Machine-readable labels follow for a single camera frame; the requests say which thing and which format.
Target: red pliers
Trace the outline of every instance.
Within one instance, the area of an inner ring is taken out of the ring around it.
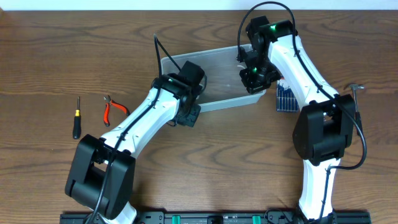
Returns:
[[[129,109],[127,109],[125,106],[120,105],[119,103],[111,100],[111,97],[109,95],[108,96],[104,96],[104,100],[106,101],[105,114],[104,114],[104,124],[105,124],[105,126],[109,127],[109,125],[110,125],[109,119],[108,119],[108,115],[109,115],[109,109],[110,109],[111,105],[116,107],[117,109],[122,110],[123,113],[126,114],[126,116],[130,115]]]

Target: hammer head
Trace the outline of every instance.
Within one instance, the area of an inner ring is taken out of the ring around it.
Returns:
[[[349,84],[348,86],[346,86],[346,88],[348,88],[348,87],[350,87],[353,91],[365,89],[365,86],[359,85],[359,84],[355,84],[355,83]]]

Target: screwdriver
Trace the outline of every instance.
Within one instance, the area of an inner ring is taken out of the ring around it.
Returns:
[[[75,123],[73,125],[73,138],[79,139],[81,134],[81,126],[80,126],[80,96],[77,97],[77,110],[75,114]]]

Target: white background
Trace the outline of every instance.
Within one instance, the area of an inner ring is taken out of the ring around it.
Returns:
[[[240,10],[256,0],[0,0],[4,10]],[[398,0],[280,0],[291,9],[398,9]],[[266,5],[260,9],[281,9]]]

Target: wooden surface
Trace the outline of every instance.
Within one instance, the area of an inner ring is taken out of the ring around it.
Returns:
[[[0,21],[0,223],[57,223],[85,211],[63,190],[82,132],[100,137],[103,95],[130,110],[157,75],[153,33],[171,55],[236,45],[244,11],[6,12]],[[287,18],[267,11],[272,21]],[[341,94],[358,92],[368,142],[362,168],[338,171],[333,206],[397,223],[398,13],[297,11],[312,62]],[[138,207],[258,210],[295,207],[303,165],[292,144],[298,114],[275,111],[275,85],[255,105],[203,113],[194,128],[164,126],[137,160]],[[111,126],[124,119],[112,110]],[[343,165],[361,156],[358,137]]]

